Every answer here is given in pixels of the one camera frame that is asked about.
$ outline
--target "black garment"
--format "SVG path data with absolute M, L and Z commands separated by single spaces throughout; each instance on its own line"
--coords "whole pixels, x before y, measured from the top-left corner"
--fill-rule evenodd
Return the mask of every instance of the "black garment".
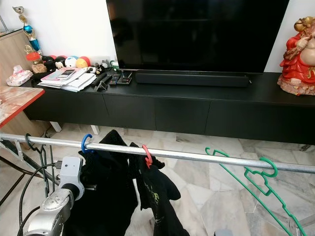
M 134 155 L 129 159 L 131 175 L 137 180 L 141 209 L 152 208 L 156 220 L 154 236 L 189 236 L 169 200 L 181 197 L 176 185 L 158 169 L 164 167 L 155 157 L 150 169 L 146 166 L 145 156 Z
M 102 144 L 126 144 L 116 130 L 100 141 Z M 137 207 L 135 189 L 128 173 L 129 154 L 96 151 L 84 154 L 83 184 L 97 184 L 97 190 L 86 190 L 74 203 L 66 221 L 63 236 L 123 236 Z

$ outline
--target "tv screen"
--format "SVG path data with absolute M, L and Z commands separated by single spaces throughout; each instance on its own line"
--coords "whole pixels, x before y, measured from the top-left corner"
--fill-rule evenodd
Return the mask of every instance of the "tv screen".
M 289 0 L 107 0 L 121 69 L 263 72 Z

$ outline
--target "green hanger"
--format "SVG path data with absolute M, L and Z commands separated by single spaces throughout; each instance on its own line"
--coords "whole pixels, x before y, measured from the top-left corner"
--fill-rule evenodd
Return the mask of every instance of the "green hanger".
M 205 151 L 208 155 L 211 155 L 208 151 L 210 150 L 209 147 L 206 147 Z M 219 151 L 219 150 L 214 150 L 212 155 L 216 155 L 216 153 L 220 153 L 226 157 L 229 157 L 228 154 L 222 152 L 222 151 Z M 276 167 L 276 165 L 269 159 L 267 159 L 266 157 L 261 157 L 260 158 L 261 161 L 265 161 L 267 163 L 269 163 L 272 168 L 274 169 L 274 172 L 273 174 L 268 174 L 264 171 L 260 172 L 260 171 L 253 171 L 251 170 L 250 168 L 248 167 L 244 167 L 246 170 L 245 170 L 245 173 L 244 173 L 244 176 L 256 187 L 259 189 L 260 192 L 262 192 L 265 196 L 269 196 L 271 193 L 273 193 L 277 199 L 281 202 L 282 204 L 282 208 L 285 210 L 285 212 L 288 214 L 289 217 L 291 217 L 294 222 L 296 223 L 297 227 L 300 229 L 300 233 L 303 235 L 303 236 L 307 236 L 306 233 L 304 232 L 302 226 L 300 225 L 300 223 L 298 222 L 298 220 L 296 219 L 296 217 L 286 208 L 286 204 L 285 202 L 283 201 L 283 199 L 273 190 L 273 188 L 268 184 L 268 179 L 267 177 L 270 177 L 270 178 L 274 178 L 277 176 L 278 174 L 278 169 Z M 278 222 L 278 224 L 284 229 L 284 231 L 286 231 L 286 233 L 290 236 L 294 236 L 285 226 L 284 224 L 276 217 L 276 215 L 265 205 L 265 203 L 262 202 L 262 200 L 256 196 L 254 194 L 253 191 L 251 191 L 240 179 L 238 179 L 227 167 L 225 167 L 223 164 L 219 164 L 220 166 L 222 166 L 230 175 L 232 175 L 237 181 L 239 181 L 239 183 L 241 185 L 243 185 L 244 188 L 247 189 L 247 191 L 249 191 L 256 199 L 257 201 L 259 201 L 259 203 L 269 212 L 269 214 L 271 214 L 271 216 Z M 265 186 L 268 188 L 268 191 L 265 192 L 263 189 L 260 188 L 259 185 L 257 185 L 249 176 L 248 176 L 248 173 L 252 173 L 253 175 L 255 174 L 258 174 L 260 175 L 261 177 L 263 177 L 263 179 L 265 180 Z

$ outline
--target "marble floor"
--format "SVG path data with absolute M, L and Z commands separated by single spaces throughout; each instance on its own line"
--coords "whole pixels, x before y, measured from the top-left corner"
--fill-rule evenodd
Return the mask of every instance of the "marble floor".
M 100 135 L 94 135 L 93 142 L 99 142 L 112 127 L 100 127 Z M 315 146 L 301 151 L 303 145 L 255 140 L 243 140 L 214 136 L 169 133 L 149 130 L 115 128 L 129 145 L 146 144 L 148 148 L 193 152 L 205 154 L 205 147 L 218 149 L 232 157 L 259 159 L 265 156 L 273 161 L 315 165 Z M 90 126 L 64 124 L 61 132 L 49 130 L 50 137 L 81 141 L 87 133 L 92 133 Z M 78 149 L 53 147 L 54 160 L 64 156 L 79 156 Z M 24 163 L 0 149 L 1 156 L 10 159 L 21 167 Z M 39 161 L 31 150 L 26 154 Z M 250 193 L 218 164 L 158 158 L 166 166 L 161 170 L 178 187 L 181 199 L 171 201 L 184 228 L 191 236 L 213 236 L 218 229 L 230 229 L 234 236 L 285 236 L 287 235 L 268 212 Z M 271 211 L 284 223 L 288 216 L 275 197 L 266 197 L 259 192 L 245 177 L 244 168 L 226 165 L 243 183 L 252 189 L 267 204 Z M 19 177 L 19 173 L 0 162 L 0 198 Z M 263 186 L 263 179 L 251 176 Z M 1 235 L 14 236 L 18 231 L 18 202 L 27 178 L 3 206 L 0 207 Z M 276 178 L 269 179 L 270 185 L 284 199 L 287 208 L 298 220 L 315 214 L 315 175 L 279 171 Z M 43 181 L 35 178 L 27 190 L 23 215 L 38 206 L 44 199 Z M 126 236 L 152 236 L 150 210 L 136 210 L 132 216 Z M 315 236 L 315 224 L 305 228 L 308 236 Z

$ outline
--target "remote control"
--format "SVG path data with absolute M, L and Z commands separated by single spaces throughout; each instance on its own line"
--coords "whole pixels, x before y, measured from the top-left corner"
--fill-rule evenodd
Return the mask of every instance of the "remote control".
M 111 82 L 109 82 L 109 85 L 110 86 L 116 86 L 119 78 L 120 78 L 119 74 L 113 75 L 113 78 L 112 78 Z
M 107 75 L 104 79 L 101 80 L 101 82 L 107 83 L 107 81 L 109 81 L 111 78 L 112 78 L 111 75 Z
M 96 79 L 92 82 L 91 86 L 95 87 L 98 85 L 98 83 L 106 76 L 106 73 L 100 74 L 96 76 Z

